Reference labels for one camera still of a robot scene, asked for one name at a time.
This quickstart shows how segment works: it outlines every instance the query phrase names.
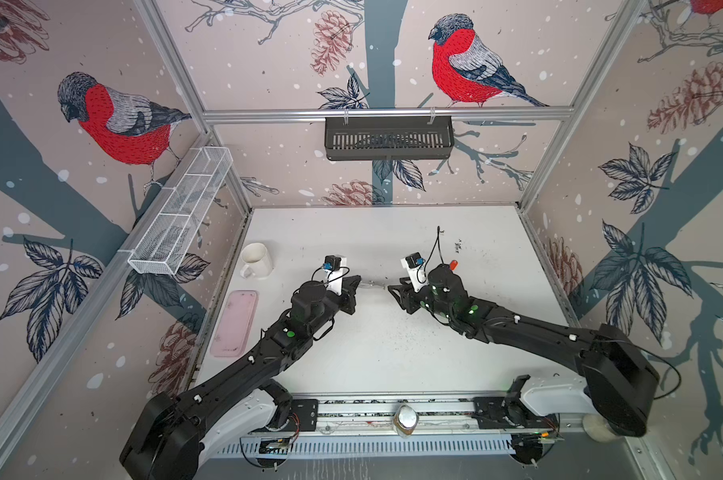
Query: white mesh shelf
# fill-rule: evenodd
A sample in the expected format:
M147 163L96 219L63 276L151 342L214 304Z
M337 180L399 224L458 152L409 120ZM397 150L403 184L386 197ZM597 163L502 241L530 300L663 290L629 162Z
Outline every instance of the white mesh shelf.
M231 164L228 148L199 149L127 260L137 273L177 273Z

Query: white tabletop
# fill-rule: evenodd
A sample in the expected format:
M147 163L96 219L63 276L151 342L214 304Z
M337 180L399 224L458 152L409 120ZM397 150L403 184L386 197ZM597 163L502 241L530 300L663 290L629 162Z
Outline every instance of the white tabletop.
M511 206L258 209L245 244L265 244L274 271L263 280L245 280L239 276L239 261L228 290L256 290L259 295L247 350L257 343L261 328L290 308L292 291L310 278L325 255L347 256L349 275L362 280L398 283L406 276L400 259L416 251L427 258L437 225L443 229L444 260L458 261L455 273L469 295L566 324ZM438 262L434 258L429 269ZM484 392L506 390L517 375L567 371L510 346L465 339L423 310L407 315L381 287L359 288L356 301L356 314L339 312L334 330L278 375L278 382L303 394ZM233 360L208 351L197 382Z

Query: white mug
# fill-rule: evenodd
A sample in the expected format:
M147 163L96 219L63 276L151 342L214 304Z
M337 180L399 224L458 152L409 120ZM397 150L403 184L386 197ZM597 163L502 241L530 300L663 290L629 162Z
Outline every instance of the white mug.
M268 249L263 244L250 244L242 249L240 256L244 266L240 271L240 275L247 278L254 275L258 278L265 278L273 270L273 262L268 253Z

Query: pink plastic lid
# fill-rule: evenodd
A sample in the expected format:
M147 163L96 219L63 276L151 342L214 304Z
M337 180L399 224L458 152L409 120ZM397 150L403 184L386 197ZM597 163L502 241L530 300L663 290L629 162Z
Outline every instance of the pink plastic lid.
M253 290L234 290L228 295L210 345L212 356L238 358L244 354L257 304L258 293Z

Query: gray hanging shelf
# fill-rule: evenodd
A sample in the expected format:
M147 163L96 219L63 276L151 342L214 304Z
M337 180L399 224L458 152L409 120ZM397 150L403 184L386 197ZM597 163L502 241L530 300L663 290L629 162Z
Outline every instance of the gray hanging shelf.
M338 117L325 122L328 160L444 160L454 144L448 116Z

